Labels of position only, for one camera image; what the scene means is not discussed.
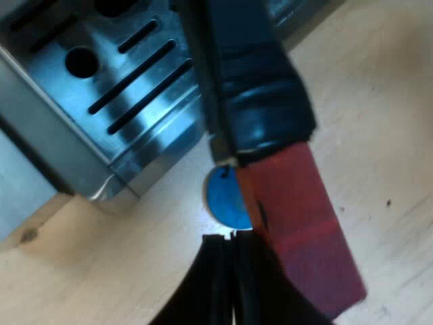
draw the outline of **wooden table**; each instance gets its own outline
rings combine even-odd
[[[337,324],[433,320],[432,14],[429,0],[349,1],[291,53],[320,122],[315,158],[369,290]],[[130,215],[75,198],[0,254],[0,324],[147,324],[202,234],[230,232],[202,202],[211,168],[204,139]]]

